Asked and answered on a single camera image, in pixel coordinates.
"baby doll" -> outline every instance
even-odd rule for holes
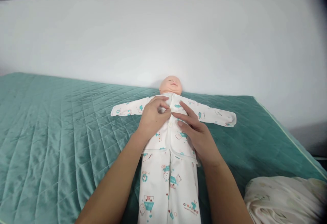
[[[161,83],[160,94],[172,112],[187,115],[180,101],[198,115],[199,121],[233,127],[233,112],[210,108],[194,100],[182,97],[182,85],[175,76],[168,76]],[[111,116],[141,115],[145,105],[153,98],[119,104],[113,107]],[[139,223],[201,223],[198,203],[197,159],[187,134],[180,130],[177,118],[171,116],[149,140],[143,151]]]

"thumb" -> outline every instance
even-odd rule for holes
[[[165,117],[166,120],[170,118],[170,108],[166,109],[166,111],[163,113],[163,117]]]
[[[177,124],[181,128],[181,130],[184,131],[192,139],[195,130],[192,129],[188,124],[183,123],[182,121],[178,121]]]

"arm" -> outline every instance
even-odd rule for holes
[[[192,109],[201,122],[218,124],[225,127],[233,127],[236,124],[236,114],[233,112],[211,108],[184,97],[182,101]]]
[[[76,224],[120,222],[140,154],[149,139],[170,118],[170,109],[165,100],[168,98],[156,96],[145,106],[138,129],[85,204]],[[159,114],[159,107],[167,110]]]
[[[191,139],[202,161],[213,223],[253,223],[238,190],[235,179],[220,155],[208,127],[199,122],[197,115],[182,101],[187,115],[172,113],[187,122],[178,125]]]
[[[146,97],[140,100],[130,101],[116,105],[111,110],[111,116],[129,116],[129,115],[141,115],[146,104],[153,97]]]

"printed baby outfit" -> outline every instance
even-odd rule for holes
[[[210,108],[175,93],[164,93],[171,112],[187,115],[180,101],[198,115],[201,122],[225,127],[236,124],[236,115]],[[141,115],[147,97],[113,107],[111,116]],[[187,134],[171,116],[149,140],[142,156],[138,223],[201,223],[195,150]]]
[[[300,177],[258,177],[246,186],[244,202],[254,223],[319,223],[327,184]]]

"quilted mattress cover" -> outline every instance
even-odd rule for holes
[[[0,77],[0,223],[73,223],[136,130],[140,116],[110,116],[116,104],[157,89],[23,73]],[[207,124],[241,194],[258,176],[326,180],[311,155],[251,96],[184,92],[233,111],[237,124]],[[140,166],[123,223],[136,223]],[[202,222],[211,222],[203,169],[198,168]]]

